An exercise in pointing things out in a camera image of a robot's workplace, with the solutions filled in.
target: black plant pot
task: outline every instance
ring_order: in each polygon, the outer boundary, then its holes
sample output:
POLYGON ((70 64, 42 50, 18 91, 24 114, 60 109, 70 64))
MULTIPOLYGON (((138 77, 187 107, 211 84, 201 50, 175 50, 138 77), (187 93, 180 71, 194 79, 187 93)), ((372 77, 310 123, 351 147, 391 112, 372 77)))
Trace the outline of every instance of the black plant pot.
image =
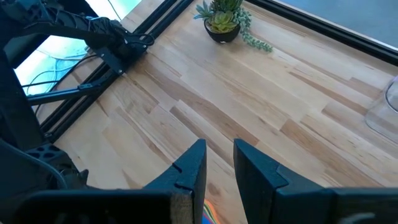
POLYGON ((216 34, 209 30, 206 26, 205 22, 205 29, 210 37, 217 43, 228 43, 235 39, 236 36, 239 34, 239 30, 241 30, 241 26, 237 25, 231 32, 225 34, 216 34))

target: potted plant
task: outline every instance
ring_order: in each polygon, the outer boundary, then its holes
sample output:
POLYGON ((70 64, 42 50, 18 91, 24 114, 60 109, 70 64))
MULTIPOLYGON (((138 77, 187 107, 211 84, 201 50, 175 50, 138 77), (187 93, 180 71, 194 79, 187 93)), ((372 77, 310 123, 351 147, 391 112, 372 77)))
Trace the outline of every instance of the potted plant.
POLYGON ((197 5, 198 14, 194 19, 203 19, 207 33, 218 43, 231 42, 240 33, 249 46, 271 52, 269 44, 250 34, 251 15, 241 7, 242 2, 243 0, 212 0, 209 5, 203 1, 202 6, 197 5))

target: colorful object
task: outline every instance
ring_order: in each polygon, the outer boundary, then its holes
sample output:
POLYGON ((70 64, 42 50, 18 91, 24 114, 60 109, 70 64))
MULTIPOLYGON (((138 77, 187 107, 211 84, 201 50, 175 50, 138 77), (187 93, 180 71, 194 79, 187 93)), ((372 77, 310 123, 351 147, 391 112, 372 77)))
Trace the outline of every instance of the colorful object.
POLYGON ((216 210, 212 204, 205 199, 205 204, 203 206, 203 218, 202 224, 220 224, 216 214, 216 210))

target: clear glass container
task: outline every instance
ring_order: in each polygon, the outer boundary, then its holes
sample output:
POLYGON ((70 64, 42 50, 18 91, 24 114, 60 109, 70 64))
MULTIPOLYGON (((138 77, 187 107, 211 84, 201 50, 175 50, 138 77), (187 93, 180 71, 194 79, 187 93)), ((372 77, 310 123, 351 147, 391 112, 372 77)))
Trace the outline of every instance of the clear glass container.
POLYGON ((383 136, 398 143, 398 77, 366 113, 366 124, 383 136))

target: wooden table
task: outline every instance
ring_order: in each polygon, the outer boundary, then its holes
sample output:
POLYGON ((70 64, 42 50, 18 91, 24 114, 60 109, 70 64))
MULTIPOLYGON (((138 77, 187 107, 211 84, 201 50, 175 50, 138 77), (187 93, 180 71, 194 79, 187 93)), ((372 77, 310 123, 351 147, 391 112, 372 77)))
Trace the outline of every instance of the wooden table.
MULTIPOLYGON (((123 20, 134 30, 159 4, 143 0, 123 20)), ((192 19, 195 3, 56 142, 88 183, 139 189, 198 138, 208 144, 206 198, 225 223, 246 223, 234 178, 234 138, 328 186, 398 185, 398 147, 364 114, 398 69, 244 3, 265 54, 241 38, 220 45, 192 19)), ((94 60, 68 77, 80 83, 94 60)), ((40 111, 45 117, 53 110, 40 111)))

